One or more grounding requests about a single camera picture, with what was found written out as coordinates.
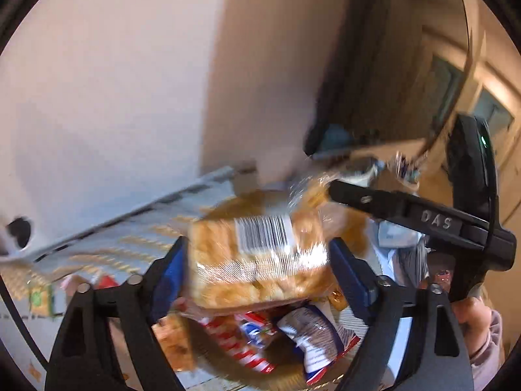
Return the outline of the person's right hand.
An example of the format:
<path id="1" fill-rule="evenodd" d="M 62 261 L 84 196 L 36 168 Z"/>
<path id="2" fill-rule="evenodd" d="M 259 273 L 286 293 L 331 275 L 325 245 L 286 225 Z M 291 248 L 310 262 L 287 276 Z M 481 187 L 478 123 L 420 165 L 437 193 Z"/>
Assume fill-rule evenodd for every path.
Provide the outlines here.
<path id="1" fill-rule="evenodd" d="M 458 324 L 463 327 L 464 343 L 469 356 L 473 356 L 486 344 L 492 310 L 477 297 L 453 302 L 451 308 Z"/>

